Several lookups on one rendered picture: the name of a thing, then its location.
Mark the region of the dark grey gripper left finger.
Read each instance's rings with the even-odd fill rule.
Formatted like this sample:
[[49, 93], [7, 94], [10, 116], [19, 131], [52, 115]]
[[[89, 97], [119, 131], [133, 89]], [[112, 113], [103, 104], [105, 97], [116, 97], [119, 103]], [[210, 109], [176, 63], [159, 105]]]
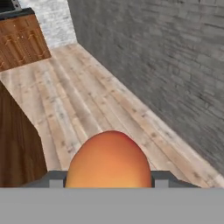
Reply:
[[64, 188], [67, 180], [67, 171], [49, 171], [42, 178], [35, 180], [26, 187]]

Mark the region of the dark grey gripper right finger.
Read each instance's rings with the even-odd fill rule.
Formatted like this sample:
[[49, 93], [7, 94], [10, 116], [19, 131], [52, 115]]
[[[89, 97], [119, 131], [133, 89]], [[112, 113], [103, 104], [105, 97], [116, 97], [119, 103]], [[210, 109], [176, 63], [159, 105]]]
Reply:
[[152, 171], [151, 184], [154, 188], [194, 188], [196, 186], [176, 178], [170, 171]]

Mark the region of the orange red mango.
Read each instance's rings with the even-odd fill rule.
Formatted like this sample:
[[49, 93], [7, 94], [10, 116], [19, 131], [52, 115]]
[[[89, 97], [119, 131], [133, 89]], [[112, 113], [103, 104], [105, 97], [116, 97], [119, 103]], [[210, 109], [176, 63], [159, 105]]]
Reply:
[[66, 187], [151, 187], [151, 168], [130, 137], [120, 131], [105, 131], [88, 139], [74, 155]]

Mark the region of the dark wooden cabinet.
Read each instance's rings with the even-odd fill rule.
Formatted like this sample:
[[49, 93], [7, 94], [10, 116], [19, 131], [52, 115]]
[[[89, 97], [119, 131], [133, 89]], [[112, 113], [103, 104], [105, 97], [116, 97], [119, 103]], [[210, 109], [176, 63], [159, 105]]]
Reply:
[[0, 187], [17, 187], [47, 173], [39, 133], [0, 81]]

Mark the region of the light wooden cabinet run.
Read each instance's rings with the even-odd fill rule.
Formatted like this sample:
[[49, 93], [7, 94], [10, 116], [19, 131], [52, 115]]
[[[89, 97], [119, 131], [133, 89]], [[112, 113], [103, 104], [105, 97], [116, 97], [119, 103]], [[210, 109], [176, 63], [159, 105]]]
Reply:
[[51, 58], [34, 10], [0, 0], [0, 72]]

